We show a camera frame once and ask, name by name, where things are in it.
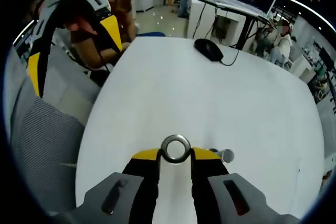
person sitting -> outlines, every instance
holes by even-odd
[[[277,23],[277,30],[279,35],[273,43],[275,47],[270,52],[269,61],[272,63],[278,62],[283,68],[289,59],[290,47],[293,45],[290,38],[291,29],[289,23],[282,19]]]
[[[258,44],[255,53],[257,56],[263,58],[265,50],[270,52],[273,47],[273,42],[276,40],[277,36],[277,30],[271,26],[264,28],[261,32],[259,32],[258,36],[256,36]]]
[[[109,0],[111,12],[118,21],[119,33],[122,42],[122,53],[129,47],[130,43],[138,36],[164,37],[163,33],[153,32],[136,34],[136,26],[132,15],[131,0]],[[104,63],[116,65],[121,54],[109,48],[109,43],[100,38],[99,34],[92,29],[80,13],[71,14],[65,27],[71,31],[71,43],[76,48],[81,60],[90,68],[100,68]]]

mouse cable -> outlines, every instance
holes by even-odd
[[[201,14],[200,14],[200,17],[198,18],[197,25],[196,25],[196,28],[195,28],[195,31],[194,31],[194,34],[193,34],[193,39],[195,37],[195,34],[196,34],[196,31],[197,31],[198,27],[201,24],[201,18],[202,18],[202,15],[203,15],[203,11],[204,11],[205,5],[206,5],[206,3],[204,3],[203,9],[202,9]]]
[[[214,22],[212,23],[212,26],[210,27],[210,30],[206,33],[205,37],[208,36],[208,34],[210,33],[210,31],[214,28],[215,26],[215,23],[217,22],[217,10],[218,10],[218,7],[215,8],[215,19],[214,19]]]
[[[103,56],[100,54],[99,51],[98,51],[98,54],[99,54],[99,57],[100,57],[100,59],[101,59],[101,62],[104,64],[104,66],[105,66],[107,72],[108,72],[108,73],[111,73],[111,71],[108,69],[108,67],[107,67],[107,65],[106,65],[106,63],[105,63],[105,61],[104,61],[104,59],[103,59]]]
[[[232,65],[236,62],[236,60],[237,60],[237,58],[238,58],[239,50],[237,49],[237,51],[238,51],[238,52],[237,52],[237,54],[236,54],[236,57],[235,57],[235,59],[233,60],[232,63],[230,63],[230,64],[225,64],[225,63],[222,63],[221,61],[220,61],[220,63],[223,64],[223,65],[225,65],[225,66],[227,66],[227,67],[232,66]]]

